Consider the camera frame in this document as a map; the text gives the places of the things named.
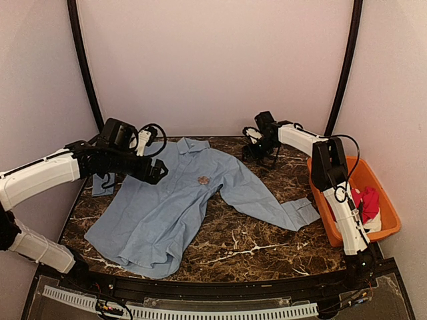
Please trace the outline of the round iridescent brooch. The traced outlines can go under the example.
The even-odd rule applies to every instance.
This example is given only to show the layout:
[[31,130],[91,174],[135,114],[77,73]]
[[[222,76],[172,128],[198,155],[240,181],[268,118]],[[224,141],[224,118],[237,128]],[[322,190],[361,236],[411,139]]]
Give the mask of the round iridescent brooch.
[[197,182],[201,185],[207,185],[210,182],[210,179],[206,176],[201,176],[197,178]]

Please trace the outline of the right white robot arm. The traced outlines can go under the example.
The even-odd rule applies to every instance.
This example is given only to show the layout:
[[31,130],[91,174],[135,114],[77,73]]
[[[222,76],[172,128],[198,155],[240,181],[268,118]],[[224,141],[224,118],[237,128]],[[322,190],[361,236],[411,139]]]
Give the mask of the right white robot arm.
[[289,145],[311,158],[310,177],[314,187],[323,193],[332,208],[347,256],[361,255],[369,248],[370,240],[362,225],[362,216],[354,203],[350,177],[341,135],[321,136],[305,130],[299,123],[275,121],[269,111],[255,117],[255,127],[244,127],[248,144],[243,148],[245,160],[256,161],[265,168],[265,158],[276,161],[282,145]]

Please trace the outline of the light blue shirt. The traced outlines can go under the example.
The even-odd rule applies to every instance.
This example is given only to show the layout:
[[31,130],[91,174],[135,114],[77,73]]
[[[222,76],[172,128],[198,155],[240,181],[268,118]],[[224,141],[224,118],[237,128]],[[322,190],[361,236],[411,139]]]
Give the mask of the light blue shirt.
[[[279,203],[240,160],[207,141],[184,137],[167,143],[159,157],[167,176],[156,185],[126,177],[85,234],[104,258],[132,273],[154,279],[175,273],[216,193],[236,211],[290,231],[319,218],[306,198]],[[210,182],[199,184],[201,176]]]

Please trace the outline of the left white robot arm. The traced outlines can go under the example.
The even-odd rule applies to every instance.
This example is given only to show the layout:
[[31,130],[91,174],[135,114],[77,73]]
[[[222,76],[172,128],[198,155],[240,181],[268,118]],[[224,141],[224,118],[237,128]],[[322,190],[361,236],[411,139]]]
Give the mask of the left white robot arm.
[[[145,150],[161,137],[163,144],[153,153]],[[14,208],[57,187],[110,173],[129,175],[151,185],[168,173],[157,156],[165,149],[167,135],[157,123],[138,129],[109,118],[100,133],[90,140],[68,143],[50,155],[1,173],[1,250],[14,252],[36,264],[48,266],[80,291],[94,285],[94,276],[82,265],[84,260],[64,245],[26,226]]]

